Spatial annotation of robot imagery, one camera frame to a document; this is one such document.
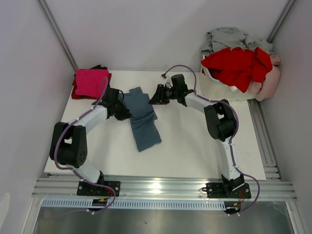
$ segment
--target white laundry basket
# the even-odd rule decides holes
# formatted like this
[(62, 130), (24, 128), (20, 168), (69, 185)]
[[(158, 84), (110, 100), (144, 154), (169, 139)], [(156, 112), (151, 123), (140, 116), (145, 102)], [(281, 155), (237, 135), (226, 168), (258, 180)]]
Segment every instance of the white laundry basket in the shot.
[(217, 79), (214, 79), (208, 69), (201, 66), (199, 76), (199, 82), (203, 95), (211, 100), (248, 100), (256, 97), (256, 94), (250, 94), (249, 91), (246, 93), (240, 90), (232, 91), (230, 87), (223, 84)]

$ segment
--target gray garment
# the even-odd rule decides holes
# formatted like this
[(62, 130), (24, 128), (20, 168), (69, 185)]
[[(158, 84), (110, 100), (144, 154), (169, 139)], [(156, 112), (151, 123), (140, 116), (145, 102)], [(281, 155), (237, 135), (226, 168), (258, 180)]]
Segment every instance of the gray garment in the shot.
[(207, 41), (200, 50), (203, 55), (209, 56), (227, 47), (231, 49), (241, 47), (244, 50), (250, 49), (253, 51), (259, 47), (269, 55), (274, 54), (272, 44), (266, 40), (251, 37), (236, 27), (222, 27), (211, 30), (207, 33)]
[(132, 114), (130, 125), (139, 152), (161, 143), (159, 132), (154, 124), (157, 116), (153, 106), (148, 104), (149, 100), (148, 94), (144, 94), (140, 87), (130, 89), (129, 93), (124, 94), (123, 103)]

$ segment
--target white wall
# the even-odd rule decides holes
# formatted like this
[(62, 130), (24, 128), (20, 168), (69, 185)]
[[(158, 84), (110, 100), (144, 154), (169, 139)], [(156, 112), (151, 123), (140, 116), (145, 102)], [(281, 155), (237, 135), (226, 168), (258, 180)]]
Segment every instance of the white wall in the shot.
[(11, 194), (0, 233), (17, 234), (73, 70), (35, 0), (0, 1), (0, 31), (0, 197)]
[(267, 38), (287, 0), (47, 0), (80, 68), (199, 71), (206, 32), (237, 26)]
[(262, 103), (280, 170), (293, 182), (307, 221), (312, 220), (311, 10), (312, 1), (299, 0), (274, 41), (281, 80), (274, 98)]

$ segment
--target clothing pile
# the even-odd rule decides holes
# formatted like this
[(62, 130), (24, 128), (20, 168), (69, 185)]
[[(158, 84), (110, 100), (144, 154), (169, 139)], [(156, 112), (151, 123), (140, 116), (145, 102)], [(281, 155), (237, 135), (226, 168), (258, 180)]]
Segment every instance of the clothing pile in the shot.
[(206, 56), (201, 63), (213, 78), (243, 93), (257, 94), (258, 101), (273, 97), (280, 77), (280, 58), (266, 40), (236, 27), (222, 27), (208, 32), (201, 52)]

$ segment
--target white tabletop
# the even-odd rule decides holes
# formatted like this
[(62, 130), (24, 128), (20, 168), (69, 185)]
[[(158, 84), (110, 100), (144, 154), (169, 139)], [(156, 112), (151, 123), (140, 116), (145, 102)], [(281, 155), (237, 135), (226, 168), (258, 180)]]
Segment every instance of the white tabletop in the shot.
[[(150, 98), (154, 95), (163, 72), (111, 71), (111, 87), (127, 93), (140, 86)], [(189, 89), (193, 89), (194, 77), (183, 74)], [(197, 82), (197, 91), (201, 93)], [(90, 108), (94, 100), (72, 100), (69, 97), (63, 122), (69, 122)], [(260, 152), (247, 101), (232, 101), (239, 118), (236, 135), (236, 152), (239, 166), (244, 173), (265, 180)], [(184, 178), (221, 178), (222, 163), (217, 143), (208, 133), (204, 114), (185, 107), (176, 100), (168, 105), (156, 105), (158, 119), (155, 125), (162, 143), (138, 152), (129, 119), (117, 121), (114, 117), (99, 124), (87, 136), (88, 159), (105, 175), (153, 176)], [(46, 173), (71, 173), (60, 171), (50, 158)]]

